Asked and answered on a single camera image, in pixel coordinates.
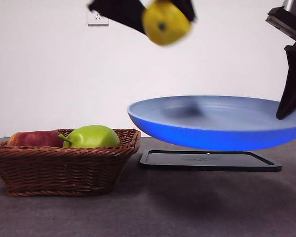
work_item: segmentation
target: electrical outlet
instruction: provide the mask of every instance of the electrical outlet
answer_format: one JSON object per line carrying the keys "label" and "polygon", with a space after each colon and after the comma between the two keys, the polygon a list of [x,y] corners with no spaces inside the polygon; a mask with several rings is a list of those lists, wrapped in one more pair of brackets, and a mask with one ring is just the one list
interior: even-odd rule
{"label": "electrical outlet", "polygon": [[90,11],[87,9],[87,22],[88,26],[108,26],[109,19],[107,17],[101,16],[96,11]]}

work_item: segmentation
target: blue bowl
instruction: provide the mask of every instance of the blue bowl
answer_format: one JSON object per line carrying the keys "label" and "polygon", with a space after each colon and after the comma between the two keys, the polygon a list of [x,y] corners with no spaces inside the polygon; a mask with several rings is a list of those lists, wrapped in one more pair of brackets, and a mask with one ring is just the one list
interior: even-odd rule
{"label": "blue bowl", "polygon": [[127,108],[146,134],[180,146],[218,150],[265,149],[296,139],[296,110],[276,118],[279,102],[233,96],[174,96]]}

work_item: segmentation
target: black tray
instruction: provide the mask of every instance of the black tray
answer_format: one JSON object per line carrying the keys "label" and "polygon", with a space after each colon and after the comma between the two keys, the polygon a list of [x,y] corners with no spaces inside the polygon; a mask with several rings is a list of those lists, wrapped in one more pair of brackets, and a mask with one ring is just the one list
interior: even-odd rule
{"label": "black tray", "polygon": [[147,150],[140,165],[157,169],[281,171],[281,164],[253,152]]}

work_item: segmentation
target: table surface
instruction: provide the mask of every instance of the table surface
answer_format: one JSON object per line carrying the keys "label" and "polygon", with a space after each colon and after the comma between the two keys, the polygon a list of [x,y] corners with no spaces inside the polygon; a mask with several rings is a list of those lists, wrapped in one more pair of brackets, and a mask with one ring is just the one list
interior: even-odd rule
{"label": "table surface", "polygon": [[192,150],[142,138],[102,196],[9,197],[0,179],[0,237],[296,237],[296,139],[256,151],[280,172],[140,168],[154,149]]}

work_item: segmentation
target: basket rim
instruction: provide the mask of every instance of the basket rim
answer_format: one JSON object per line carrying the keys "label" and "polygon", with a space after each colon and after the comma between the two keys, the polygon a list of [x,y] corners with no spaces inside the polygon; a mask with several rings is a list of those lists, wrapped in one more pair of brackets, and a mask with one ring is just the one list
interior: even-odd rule
{"label": "basket rim", "polygon": [[[65,131],[73,129],[55,129],[54,131]],[[95,147],[95,148],[86,148],[86,147],[51,147],[51,146],[8,146],[6,145],[7,141],[0,142],[0,149],[10,149],[10,150],[31,150],[31,151],[41,151],[41,150],[53,150],[53,151],[102,151],[102,150],[122,150],[127,148],[137,148],[139,147],[139,140],[141,137],[141,132],[131,128],[131,129],[113,129],[114,131],[133,131],[133,137],[130,143],[121,146],[105,146],[105,147]]]}

